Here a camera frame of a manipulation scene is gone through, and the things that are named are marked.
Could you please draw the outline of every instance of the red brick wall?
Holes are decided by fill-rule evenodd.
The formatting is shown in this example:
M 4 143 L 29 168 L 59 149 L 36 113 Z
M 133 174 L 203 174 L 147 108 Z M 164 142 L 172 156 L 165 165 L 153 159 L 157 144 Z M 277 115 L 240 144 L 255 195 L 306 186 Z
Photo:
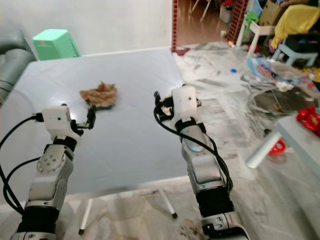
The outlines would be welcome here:
M 177 50 L 177 19 L 178 18 L 178 0 L 172 0 L 172 40 L 171 52 Z
M 231 19 L 230 29 L 227 36 L 228 41 L 232 41 L 236 44 L 242 22 L 244 21 L 244 16 L 249 0 L 236 0 L 234 5 L 233 16 Z

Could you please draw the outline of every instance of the crumpled brown paper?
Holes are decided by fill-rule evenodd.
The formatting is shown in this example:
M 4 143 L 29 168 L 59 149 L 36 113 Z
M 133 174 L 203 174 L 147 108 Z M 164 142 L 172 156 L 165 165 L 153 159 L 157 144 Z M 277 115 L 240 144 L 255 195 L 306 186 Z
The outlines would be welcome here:
M 87 103 L 106 108 L 115 104 L 117 92 L 114 84 L 101 82 L 98 88 L 80 91 L 80 95 Z

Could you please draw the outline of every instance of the black cable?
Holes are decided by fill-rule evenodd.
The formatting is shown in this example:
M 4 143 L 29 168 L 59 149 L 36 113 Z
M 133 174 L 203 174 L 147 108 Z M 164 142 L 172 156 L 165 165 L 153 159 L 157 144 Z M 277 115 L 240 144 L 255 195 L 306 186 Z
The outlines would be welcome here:
M 14 87 L 14 85 L 12 83 L 8 82 L 8 81 L 0 80 L 0 82 L 4 82 L 4 83 L 10 85 L 11 87 Z
M 19 122 L 17 125 L 15 125 L 5 136 L 4 138 L 2 139 L 2 141 L 0 142 L 0 150 L 2 148 L 2 146 L 4 145 L 5 141 L 8 139 L 8 137 L 17 129 L 19 128 L 21 125 L 23 125 L 24 123 L 30 121 L 30 120 L 35 120 L 36 117 L 35 116 L 31 116 L 31 117 L 28 117 L 27 119 Z M 1 167 L 1 164 L 0 164 L 0 177 L 2 179 L 2 182 L 3 184 L 5 184 L 6 182 L 6 176 L 4 174 L 4 171 Z M 19 203 L 17 197 L 15 196 L 15 194 L 13 193 L 11 187 L 9 184 L 7 184 L 7 192 L 9 193 L 10 197 L 12 198 L 13 202 L 15 203 L 15 207 L 13 207 L 13 209 L 15 209 L 18 213 L 20 213 L 21 215 L 23 214 L 24 212 L 24 209 L 23 207 L 21 206 L 21 204 Z M 10 199 L 8 198 L 8 196 L 4 196 L 4 199 L 5 201 L 12 207 L 11 205 L 11 201 Z
M 25 162 L 23 162 L 23 163 L 20 163 L 18 166 L 16 166 L 14 169 L 12 169 L 11 172 L 9 172 L 8 176 L 6 177 L 6 181 L 3 183 L 3 189 L 2 189 L 3 196 L 4 196 L 5 198 L 8 198 L 8 192 L 7 192 L 7 191 L 8 191 L 9 180 L 10 180 L 11 176 L 12 176 L 19 168 L 21 168 L 22 166 L 27 165 L 27 164 L 29 164 L 29 163 L 32 163 L 32 162 L 34 162 L 34 161 L 37 161 L 37 160 L 39 160 L 39 159 L 40 159 L 40 157 L 36 157 L 36 158 L 34 158 L 34 159 L 31 159 L 31 160 L 25 161 Z M 9 204 L 14 210 L 17 211 L 17 207 L 16 207 L 11 201 L 8 202 L 8 204 Z
M 9 91 L 8 89 L 5 89 L 5 88 L 3 88 L 3 87 L 0 87 L 0 89 L 2 89 L 3 91 L 6 91 L 6 92 L 8 92 L 8 93 L 10 93 L 10 91 Z
M 232 190 L 232 188 L 233 188 L 233 182 L 232 182 L 231 177 L 230 177 L 230 175 L 229 175 L 229 170 L 228 170 L 228 167 L 227 167 L 225 161 L 224 161 L 224 160 L 219 156 L 219 154 L 218 154 L 217 146 L 216 146 L 216 144 L 214 143 L 214 141 L 211 139 L 211 142 L 213 142 L 212 144 L 213 144 L 213 147 L 215 148 L 215 150 L 213 150 L 212 148 L 210 148 L 210 147 L 207 146 L 206 144 L 202 143 L 201 141 L 199 141 L 199 140 L 197 140 L 197 139 L 195 139 L 195 138 L 193 138 L 193 137 L 191 137 L 191 136 L 185 135 L 185 134 L 183 134 L 183 133 L 181 133 L 181 132 L 178 132 L 178 131 L 176 131 L 176 130 L 173 130 L 173 129 L 171 129 L 170 127 L 167 127 L 166 125 L 164 125 L 164 124 L 160 121 L 160 119 L 158 118 L 158 115 L 157 115 L 157 112 L 158 112 L 159 110 L 161 110 L 161 108 L 163 107 L 163 105 L 164 105 L 163 102 L 160 102 L 160 103 L 158 103 L 158 104 L 155 106 L 155 108 L 154 108 L 154 110 L 153 110 L 153 116 L 154 116 L 156 122 L 157 122 L 162 128 L 164 128 L 165 130 L 169 131 L 170 133 L 173 133 L 173 134 L 175 134 L 175 135 L 177 135 L 177 136 L 179 136 L 179 137 L 181 137 L 181 138 L 190 140 L 190 141 L 192 141 L 192 142 L 200 145 L 201 147 L 205 148 L 205 149 L 208 150 L 210 153 L 212 153 L 212 154 L 216 157 L 216 160 L 217 160 L 217 162 L 218 162 L 218 164 L 219 164 L 222 172 L 224 173 L 224 175 L 225 175 L 225 177 L 226 177 L 226 187 L 227 187 L 228 192 L 230 193 L 231 190 Z

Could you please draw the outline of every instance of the gray sofa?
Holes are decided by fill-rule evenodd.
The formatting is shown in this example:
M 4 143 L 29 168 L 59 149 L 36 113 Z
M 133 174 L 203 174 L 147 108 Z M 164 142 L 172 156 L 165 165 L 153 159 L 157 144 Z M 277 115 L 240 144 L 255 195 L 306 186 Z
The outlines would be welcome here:
M 36 58 L 22 31 L 0 33 L 0 103 L 6 100 L 27 65 L 33 61 Z

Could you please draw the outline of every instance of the white cylinder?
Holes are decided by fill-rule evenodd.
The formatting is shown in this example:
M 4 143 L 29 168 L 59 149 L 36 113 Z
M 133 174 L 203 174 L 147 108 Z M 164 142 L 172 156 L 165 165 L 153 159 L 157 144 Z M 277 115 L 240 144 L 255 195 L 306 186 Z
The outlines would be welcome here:
M 161 197 L 163 198 L 166 206 L 168 207 L 170 213 L 173 215 L 176 213 L 176 211 L 174 210 L 174 207 L 171 205 L 171 202 L 169 201 L 167 195 L 165 194 L 165 192 L 163 190 L 159 189 L 159 193 L 161 195 Z
M 82 223 L 81 223 L 81 227 L 80 227 L 81 230 L 84 230 L 86 228 L 87 220 L 88 220 L 91 205 L 92 205 L 92 201 L 93 201 L 93 199 L 90 198 L 88 201 L 88 204 L 86 205 L 86 209 L 85 209 L 84 216 L 83 216 Z
M 269 133 L 264 142 L 246 159 L 245 164 L 252 169 L 258 167 L 280 138 L 278 131 Z

